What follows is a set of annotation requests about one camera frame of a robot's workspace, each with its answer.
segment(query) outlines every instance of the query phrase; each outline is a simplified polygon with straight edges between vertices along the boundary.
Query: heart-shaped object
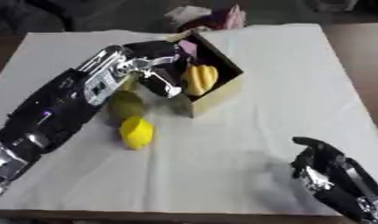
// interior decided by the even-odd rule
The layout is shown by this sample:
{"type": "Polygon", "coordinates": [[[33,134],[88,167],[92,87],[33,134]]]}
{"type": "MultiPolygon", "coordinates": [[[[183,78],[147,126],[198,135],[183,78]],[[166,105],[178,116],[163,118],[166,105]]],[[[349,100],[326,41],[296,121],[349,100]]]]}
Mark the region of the heart-shaped object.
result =
{"type": "Polygon", "coordinates": [[[187,95],[201,96],[209,91],[218,80],[218,70],[214,66],[189,66],[183,75],[187,95]]]}

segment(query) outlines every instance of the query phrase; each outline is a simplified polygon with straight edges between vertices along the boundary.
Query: green ball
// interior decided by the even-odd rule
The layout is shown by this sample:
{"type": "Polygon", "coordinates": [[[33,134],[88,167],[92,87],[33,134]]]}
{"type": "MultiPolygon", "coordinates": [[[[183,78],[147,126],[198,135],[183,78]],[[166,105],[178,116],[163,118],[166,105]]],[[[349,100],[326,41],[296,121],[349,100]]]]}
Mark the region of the green ball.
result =
{"type": "Polygon", "coordinates": [[[108,110],[119,123],[122,123],[131,116],[142,117],[145,113],[145,105],[136,94],[119,91],[108,100],[108,110]]]}

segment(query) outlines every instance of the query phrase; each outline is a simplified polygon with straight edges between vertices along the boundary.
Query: open box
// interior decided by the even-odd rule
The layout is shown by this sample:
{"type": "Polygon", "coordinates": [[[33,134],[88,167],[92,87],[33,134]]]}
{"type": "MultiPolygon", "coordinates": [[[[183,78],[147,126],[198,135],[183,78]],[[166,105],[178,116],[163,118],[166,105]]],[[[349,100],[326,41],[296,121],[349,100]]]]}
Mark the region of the open box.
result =
{"type": "Polygon", "coordinates": [[[241,89],[243,71],[196,31],[180,33],[167,40],[177,42],[181,39],[196,44],[197,55],[201,62],[216,67],[219,74],[212,89],[202,96],[180,94],[173,99],[172,106],[176,112],[196,117],[234,96],[241,89]]]}

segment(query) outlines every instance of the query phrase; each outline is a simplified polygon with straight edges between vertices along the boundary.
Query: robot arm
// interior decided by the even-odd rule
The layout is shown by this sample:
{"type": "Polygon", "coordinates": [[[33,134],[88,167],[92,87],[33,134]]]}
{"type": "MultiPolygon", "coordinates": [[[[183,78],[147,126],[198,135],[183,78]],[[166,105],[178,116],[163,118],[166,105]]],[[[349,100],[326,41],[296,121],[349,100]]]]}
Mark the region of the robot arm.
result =
{"type": "Polygon", "coordinates": [[[0,195],[43,154],[78,132],[130,75],[157,95],[178,95],[181,88],[160,71],[185,60],[187,54],[170,42],[111,45],[46,83],[0,130],[0,195]]]}
{"type": "Polygon", "coordinates": [[[291,163],[294,179],[301,179],[317,200],[351,220],[378,223],[378,184],[358,162],[316,139],[292,141],[307,147],[291,163]]]}

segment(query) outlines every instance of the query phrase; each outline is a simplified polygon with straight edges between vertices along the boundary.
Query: white tablecloth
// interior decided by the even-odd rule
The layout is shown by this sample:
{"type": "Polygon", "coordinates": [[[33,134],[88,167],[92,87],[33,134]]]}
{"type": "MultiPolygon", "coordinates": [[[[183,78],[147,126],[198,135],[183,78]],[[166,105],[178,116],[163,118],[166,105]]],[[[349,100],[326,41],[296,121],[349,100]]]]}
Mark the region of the white tablecloth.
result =
{"type": "MultiPolygon", "coordinates": [[[[190,119],[146,95],[157,131],[139,151],[123,149],[102,112],[13,183],[0,208],[333,214],[291,179],[288,163],[303,149],[294,136],[334,144],[378,181],[378,131],[318,26],[204,35],[244,70],[236,97],[190,119]]],[[[0,75],[0,127],[27,95],[104,46],[162,36],[28,35],[0,75]]]]}

